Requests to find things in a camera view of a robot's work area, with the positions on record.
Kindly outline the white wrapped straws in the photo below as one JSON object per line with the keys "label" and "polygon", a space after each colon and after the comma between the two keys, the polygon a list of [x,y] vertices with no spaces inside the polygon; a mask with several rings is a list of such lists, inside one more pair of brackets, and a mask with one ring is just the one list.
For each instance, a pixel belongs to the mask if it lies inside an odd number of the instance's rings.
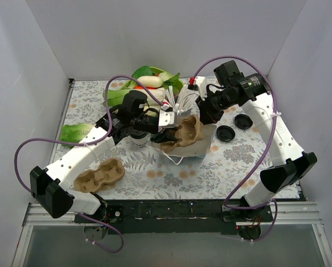
{"label": "white wrapped straws", "polygon": [[184,85],[179,92],[177,99],[175,99],[172,86],[165,89],[165,95],[170,106],[177,115],[189,116],[192,114],[192,108],[196,105],[196,99],[198,98],[199,93],[198,91],[188,89],[188,86]]}

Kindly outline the aluminium frame rail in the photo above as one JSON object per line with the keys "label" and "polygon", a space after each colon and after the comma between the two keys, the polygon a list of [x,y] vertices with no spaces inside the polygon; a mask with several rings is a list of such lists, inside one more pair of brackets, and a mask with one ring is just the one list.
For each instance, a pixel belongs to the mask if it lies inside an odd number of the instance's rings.
{"label": "aluminium frame rail", "polygon": [[122,234],[72,212],[54,219],[30,204],[13,266],[332,266],[323,221],[314,202],[270,205],[271,222],[255,222],[260,241],[220,233]]}

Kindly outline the white radish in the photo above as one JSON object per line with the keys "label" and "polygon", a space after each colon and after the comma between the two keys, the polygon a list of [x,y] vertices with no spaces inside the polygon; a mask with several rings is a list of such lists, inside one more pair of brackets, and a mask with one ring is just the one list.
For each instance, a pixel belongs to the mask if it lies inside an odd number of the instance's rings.
{"label": "white radish", "polygon": [[141,76],[138,81],[145,87],[160,88],[163,81],[158,76]]}

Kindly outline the brown pulp cup carrier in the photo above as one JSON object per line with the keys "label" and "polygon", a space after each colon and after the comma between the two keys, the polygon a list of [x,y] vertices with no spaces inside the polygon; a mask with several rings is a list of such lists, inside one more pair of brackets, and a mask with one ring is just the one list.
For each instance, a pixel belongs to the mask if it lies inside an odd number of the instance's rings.
{"label": "brown pulp cup carrier", "polygon": [[162,142],[160,149],[169,153],[177,147],[187,147],[204,139],[203,127],[198,115],[190,115],[182,119],[178,129],[170,132],[170,136],[174,137],[175,141]]}
{"label": "brown pulp cup carrier", "polygon": [[113,185],[125,175],[122,162],[117,158],[110,158],[102,162],[96,170],[82,172],[74,181],[76,191],[96,193],[105,185]]}

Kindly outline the long green napa cabbage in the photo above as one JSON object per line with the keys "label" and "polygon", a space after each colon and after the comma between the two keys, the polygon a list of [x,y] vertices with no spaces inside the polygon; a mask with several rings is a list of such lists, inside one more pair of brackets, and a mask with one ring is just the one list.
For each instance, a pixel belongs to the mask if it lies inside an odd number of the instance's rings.
{"label": "long green napa cabbage", "polygon": [[127,93],[129,93],[131,89],[122,89],[122,90],[108,90],[108,106],[114,107],[117,105],[121,105],[123,99]]}

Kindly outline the green bok choy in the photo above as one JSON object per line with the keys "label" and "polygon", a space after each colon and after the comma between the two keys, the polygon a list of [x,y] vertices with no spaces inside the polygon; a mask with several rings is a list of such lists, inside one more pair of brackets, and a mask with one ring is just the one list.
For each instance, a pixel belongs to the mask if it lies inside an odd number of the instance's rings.
{"label": "green bok choy", "polygon": [[149,66],[141,66],[132,74],[132,78],[137,80],[142,76],[154,76],[152,69]]}

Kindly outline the white paper bag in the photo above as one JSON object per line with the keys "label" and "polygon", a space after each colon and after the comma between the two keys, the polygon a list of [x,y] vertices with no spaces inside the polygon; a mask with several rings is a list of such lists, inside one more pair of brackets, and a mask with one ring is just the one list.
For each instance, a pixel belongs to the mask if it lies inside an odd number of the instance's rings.
{"label": "white paper bag", "polygon": [[202,130],[202,133],[204,134],[202,140],[196,141],[194,144],[187,147],[177,147],[171,152],[164,152],[160,148],[160,144],[153,142],[151,143],[151,147],[155,151],[166,156],[175,165],[179,165],[185,157],[197,157],[203,159],[210,150],[216,128],[217,126],[214,124],[205,125]]}

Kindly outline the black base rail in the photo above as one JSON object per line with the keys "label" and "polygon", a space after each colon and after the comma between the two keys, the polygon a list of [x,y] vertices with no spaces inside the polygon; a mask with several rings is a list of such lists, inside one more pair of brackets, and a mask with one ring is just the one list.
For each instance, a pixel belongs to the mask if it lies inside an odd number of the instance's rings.
{"label": "black base rail", "polygon": [[92,218],[109,223],[122,234],[220,233],[236,235],[237,223],[270,223],[271,208],[230,210],[222,199],[195,200],[108,200],[104,212]]}

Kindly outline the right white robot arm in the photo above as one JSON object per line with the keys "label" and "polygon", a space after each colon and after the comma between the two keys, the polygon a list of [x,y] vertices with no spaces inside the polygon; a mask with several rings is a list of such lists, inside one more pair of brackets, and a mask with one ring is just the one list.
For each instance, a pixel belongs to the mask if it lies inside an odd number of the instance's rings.
{"label": "right white robot arm", "polygon": [[266,75],[244,58],[227,56],[228,62],[214,69],[219,83],[217,91],[210,85],[199,88],[196,100],[203,124],[218,122],[224,111],[239,106],[258,129],[266,147],[255,166],[246,177],[230,192],[224,201],[229,205],[232,195],[252,176],[266,155],[270,155],[272,167],[261,171],[260,181],[245,194],[239,206],[240,216],[252,221],[260,214],[260,208],[286,187],[303,178],[317,163],[313,152],[307,153],[295,141],[277,110],[277,99]]}

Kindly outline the small bok choy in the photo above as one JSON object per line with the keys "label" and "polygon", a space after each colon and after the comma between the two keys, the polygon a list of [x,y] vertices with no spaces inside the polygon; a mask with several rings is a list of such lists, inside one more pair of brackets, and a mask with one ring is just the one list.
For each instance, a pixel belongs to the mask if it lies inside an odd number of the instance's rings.
{"label": "small bok choy", "polygon": [[171,75],[168,72],[161,72],[158,77],[163,81],[162,87],[169,88],[172,86],[175,90],[180,91],[183,87],[182,81],[179,79],[180,73]]}

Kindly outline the white paper coffee cup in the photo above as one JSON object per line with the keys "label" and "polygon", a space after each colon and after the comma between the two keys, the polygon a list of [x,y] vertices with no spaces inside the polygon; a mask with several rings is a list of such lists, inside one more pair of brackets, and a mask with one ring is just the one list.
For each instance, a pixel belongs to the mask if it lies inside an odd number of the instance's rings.
{"label": "white paper coffee cup", "polygon": [[130,135],[131,141],[137,147],[145,147],[149,141],[149,134],[146,132]]}

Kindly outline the black coffee lid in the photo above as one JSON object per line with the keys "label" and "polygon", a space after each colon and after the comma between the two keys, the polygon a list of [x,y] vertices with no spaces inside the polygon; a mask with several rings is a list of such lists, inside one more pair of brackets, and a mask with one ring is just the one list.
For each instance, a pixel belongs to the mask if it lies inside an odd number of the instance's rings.
{"label": "black coffee lid", "polygon": [[245,114],[236,115],[234,118],[235,126],[242,130],[248,130],[252,127],[253,121]]}
{"label": "black coffee lid", "polygon": [[217,127],[217,138],[222,142],[230,142],[235,138],[235,131],[230,126],[222,125]]}

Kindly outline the green plastic basket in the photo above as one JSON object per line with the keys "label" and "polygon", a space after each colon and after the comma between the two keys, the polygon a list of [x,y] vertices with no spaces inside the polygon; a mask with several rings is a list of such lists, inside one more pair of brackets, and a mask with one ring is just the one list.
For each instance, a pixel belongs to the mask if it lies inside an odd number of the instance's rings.
{"label": "green plastic basket", "polygon": [[147,65],[141,66],[136,69],[131,76],[134,79],[138,79],[141,76],[159,77],[163,81],[163,85],[166,85],[166,88],[169,88],[169,86],[173,87],[173,93],[176,95],[179,94],[179,92],[184,86],[184,83],[179,78],[180,73],[173,75],[163,69],[157,67],[150,67]]}

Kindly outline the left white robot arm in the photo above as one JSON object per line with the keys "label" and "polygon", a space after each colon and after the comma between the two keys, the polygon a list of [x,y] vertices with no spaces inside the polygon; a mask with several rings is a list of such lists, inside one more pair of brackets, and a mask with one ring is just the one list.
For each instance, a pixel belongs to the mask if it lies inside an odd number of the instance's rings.
{"label": "left white robot arm", "polygon": [[51,215],[82,212],[96,223],[106,217],[103,199],[92,193],[72,190],[74,180],[100,155],[113,148],[132,130],[158,134],[177,124],[177,111],[162,103],[155,116],[145,110],[147,96],[131,90],[122,104],[111,107],[87,135],[59,160],[30,172],[31,195]]}

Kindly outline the floral table mat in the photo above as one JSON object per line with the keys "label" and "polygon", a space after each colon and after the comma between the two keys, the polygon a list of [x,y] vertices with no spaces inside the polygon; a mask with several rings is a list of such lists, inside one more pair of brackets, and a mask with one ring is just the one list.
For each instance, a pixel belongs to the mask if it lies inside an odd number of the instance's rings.
{"label": "floral table mat", "polygon": [[[107,81],[76,81],[62,125],[96,122],[105,114],[102,93]],[[118,158],[125,168],[124,177],[98,192],[105,199],[225,199],[262,155],[265,144],[252,126],[240,130],[234,118],[242,114],[238,106],[224,111],[217,126],[226,125],[236,135],[231,142],[220,141],[216,134],[205,158],[187,157],[175,165],[151,147],[137,147],[130,137],[95,159],[87,169],[96,169],[109,158]],[[259,181],[260,172],[272,166],[269,155],[232,198],[241,198]]]}

